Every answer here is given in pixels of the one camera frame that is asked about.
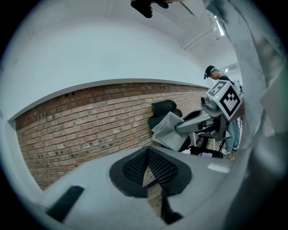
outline gray cloth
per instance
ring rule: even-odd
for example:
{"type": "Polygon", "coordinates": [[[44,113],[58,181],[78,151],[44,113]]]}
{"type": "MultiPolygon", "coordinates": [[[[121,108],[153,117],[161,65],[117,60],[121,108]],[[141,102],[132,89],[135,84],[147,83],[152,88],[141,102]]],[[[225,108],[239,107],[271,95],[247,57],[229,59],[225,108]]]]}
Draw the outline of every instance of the gray cloth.
{"type": "Polygon", "coordinates": [[[189,133],[177,133],[175,126],[183,123],[184,120],[172,112],[169,112],[166,117],[153,129],[152,139],[172,150],[178,151],[183,145],[189,133]]]}

